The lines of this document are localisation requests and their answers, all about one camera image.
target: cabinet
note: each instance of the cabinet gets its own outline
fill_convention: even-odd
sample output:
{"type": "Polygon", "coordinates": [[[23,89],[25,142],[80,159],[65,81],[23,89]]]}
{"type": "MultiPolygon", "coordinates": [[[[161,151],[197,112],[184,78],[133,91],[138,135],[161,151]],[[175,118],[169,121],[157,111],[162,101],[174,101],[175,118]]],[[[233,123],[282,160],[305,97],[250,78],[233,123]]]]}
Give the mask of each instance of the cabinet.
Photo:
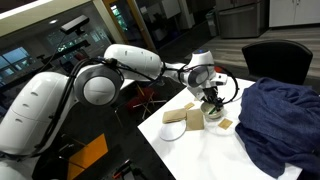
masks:
{"type": "Polygon", "coordinates": [[[320,0],[270,0],[270,27],[320,23],[320,0]]]}

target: chair backrest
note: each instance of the chair backrest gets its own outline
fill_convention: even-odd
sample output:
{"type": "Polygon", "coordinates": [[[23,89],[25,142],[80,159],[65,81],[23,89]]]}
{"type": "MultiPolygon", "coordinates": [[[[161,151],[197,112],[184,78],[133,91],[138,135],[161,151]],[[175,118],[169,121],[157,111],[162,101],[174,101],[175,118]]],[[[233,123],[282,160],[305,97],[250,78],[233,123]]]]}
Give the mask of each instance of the chair backrest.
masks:
{"type": "Polygon", "coordinates": [[[312,52],[288,40],[267,40],[249,44],[242,53],[252,80],[270,77],[278,81],[302,85],[309,70],[312,52]]]}

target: white bowl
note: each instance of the white bowl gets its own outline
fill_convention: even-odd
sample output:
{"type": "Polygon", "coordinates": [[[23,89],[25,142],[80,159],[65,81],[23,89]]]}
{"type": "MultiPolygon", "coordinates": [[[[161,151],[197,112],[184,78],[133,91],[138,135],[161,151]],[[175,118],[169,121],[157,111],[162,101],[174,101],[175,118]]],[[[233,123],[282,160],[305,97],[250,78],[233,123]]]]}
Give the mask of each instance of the white bowl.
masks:
{"type": "Polygon", "coordinates": [[[201,104],[200,110],[203,113],[206,120],[218,120],[218,118],[221,117],[223,108],[221,108],[220,111],[215,110],[211,114],[209,114],[214,107],[215,106],[213,104],[209,104],[207,102],[201,104]]]}

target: window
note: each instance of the window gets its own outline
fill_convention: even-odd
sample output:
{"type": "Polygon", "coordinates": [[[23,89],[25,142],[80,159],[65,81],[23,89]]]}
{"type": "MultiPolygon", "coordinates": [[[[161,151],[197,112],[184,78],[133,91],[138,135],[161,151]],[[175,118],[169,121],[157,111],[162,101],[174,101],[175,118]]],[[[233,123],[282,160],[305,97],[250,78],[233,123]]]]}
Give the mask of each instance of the window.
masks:
{"type": "Polygon", "coordinates": [[[9,61],[10,63],[15,63],[24,58],[27,58],[28,56],[29,54],[23,47],[14,49],[10,52],[3,54],[3,57],[6,58],[6,60],[9,61]]]}
{"type": "Polygon", "coordinates": [[[0,56],[0,69],[6,66],[9,66],[9,63],[3,57],[0,56]]]}

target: ceiling light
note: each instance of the ceiling light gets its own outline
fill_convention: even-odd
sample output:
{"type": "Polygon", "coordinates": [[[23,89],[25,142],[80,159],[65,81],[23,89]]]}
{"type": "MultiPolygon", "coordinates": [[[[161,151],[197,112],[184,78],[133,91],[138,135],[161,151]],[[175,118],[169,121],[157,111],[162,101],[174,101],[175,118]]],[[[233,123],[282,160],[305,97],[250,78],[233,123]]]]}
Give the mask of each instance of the ceiling light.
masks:
{"type": "Polygon", "coordinates": [[[34,1],[32,3],[26,4],[24,6],[20,6],[18,8],[12,9],[10,11],[1,13],[0,14],[0,20],[4,19],[4,18],[7,18],[9,16],[13,16],[13,15],[18,14],[18,13],[21,13],[21,12],[26,11],[28,9],[32,9],[34,7],[40,6],[42,4],[48,3],[50,1],[52,1],[52,0],[38,0],[38,1],[34,1]]]}

